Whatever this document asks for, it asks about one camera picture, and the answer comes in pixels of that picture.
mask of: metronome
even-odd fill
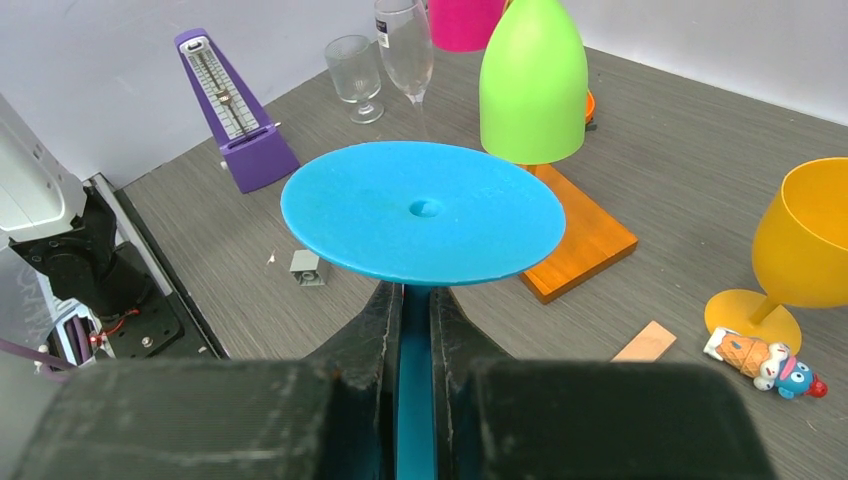
[[[277,125],[202,28],[178,35],[191,86],[241,193],[250,193],[300,167]]]

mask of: toy figure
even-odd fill
[[[800,395],[822,398],[827,394],[827,385],[783,343],[769,345],[759,338],[743,337],[718,327],[704,353],[753,378],[754,386],[762,391],[777,388],[780,396],[787,399]]]

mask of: blue disc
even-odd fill
[[[486,153],[375,142],[316,158],[281,199],[304,247],[342,268],[421,286],[484,283],[545,259],[565,233],[539,179]]]

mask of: white wall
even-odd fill
[[[562,0],[587,46],[848,125],[846,0]]]
[[[848,125],[845,0],[562,1],[590,47]],[[0,90],[72,172],[122,186],[209,136],[178,33],[206,28],[269,102],[373,21],[372,0],[7,0]]]
[[[210,136],[173,46],[195,27],[267,103],[326,68],[333,38],[373,37],[373,2],[7,0],[0,91],[74,174],[120,187]]]

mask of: red wire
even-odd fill
[[[109,335],[112,335],[113,333],[117,332],[122,326],[124,326],[124,322],[127,320],[127,317],[138,315],[139,313],[141,313],[141,312],[137,308],[130,310],[129,312],[125,313],[124,316],[121,317],[121,319],[120,319],[120,321],[118,321],[117,325],[115,325],[109,331],[101,333],[100,336],[101,337],[108,337]]]

